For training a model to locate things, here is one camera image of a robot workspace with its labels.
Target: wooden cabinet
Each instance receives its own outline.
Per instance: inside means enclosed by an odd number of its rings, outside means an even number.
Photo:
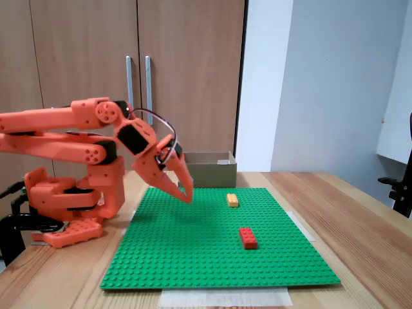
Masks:
[[[135,108],[147,107],[148,55],[153,111],[174,126],[183,150],[233,151],[244,5],[244,0],[1,0],[1,111],[57,108],[90,97],[127,100],[126,56],[133,60]],[[156,120],[153,125],[159,138],[168,133]],[[96,131],[113,136],[112,127]],[[130,169],[133,157],[123,147],[119,154]],[[10,175],[2,187],[41,165],[56,176],[86,174],[81,164],[1,157]]]
[[[243,0],[137,0],[142,105],[151,57],[153,111],[184,151],[233,151]],[[154,120],[156,132],[168,130]]]
[[[126,56],[133,59],[135,107],[140,107],[135,0],[32,1],[33,36],[45,108],[72,100],[127,100]],[[113,128],[93,132],[113,136]],[[133,157],[119,151],[131,169]],[[86,166],[54,162],[56,176],[86,175]]]
[[[28,1],[2,0],[0,7],[0,108],[1,112],[42,108]],[[21,181],[25,173],[40,166],[53,174],[51,160],[1,153],[0,191]],[[18,194],[0,200],[0,219],[12,212],[10,202]],[[23,212],[28,212],[25,204]],[[26,244],[30,233],[24,232]]]

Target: wooden table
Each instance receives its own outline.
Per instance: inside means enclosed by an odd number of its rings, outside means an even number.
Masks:
[[[407,218],[330,174],[239,173],[238,187],[266,187],[293,211],[342,280],[290,288],[293,308],[412,308]],[[0,275],[0,308],[157,308],[159,290],[99,288],[147,185],[130,172],[125,189],[125,205],[106,222],[103,237],[63,249],[26,249]]]

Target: cabinet handle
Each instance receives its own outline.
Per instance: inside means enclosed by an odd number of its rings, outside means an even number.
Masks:
[[[146,96],[147,96],[147,109],[153,111],[152,105],[152,69],[151,69],[151,58],[146,56]],[[150,126],[153,125],[153,116],[149,114],[147,122]]]
[[[133,109],[135,109],[135,103],[133,102],[133,80],[131,78],[131,57],[126,56],[126,73],[127,73],[127,95],[129,97],[129,103]]]

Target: brown cardboard box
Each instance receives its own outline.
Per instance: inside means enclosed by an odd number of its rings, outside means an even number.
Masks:
[[[195,188],[235,188],[238,165],[231,152],[185,153]]]

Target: yellow lego brick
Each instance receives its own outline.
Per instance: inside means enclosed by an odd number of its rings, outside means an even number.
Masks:
[[[227,203],[229,204],[229,207],[239,207],[239,201],[236,194],[228,194]]]

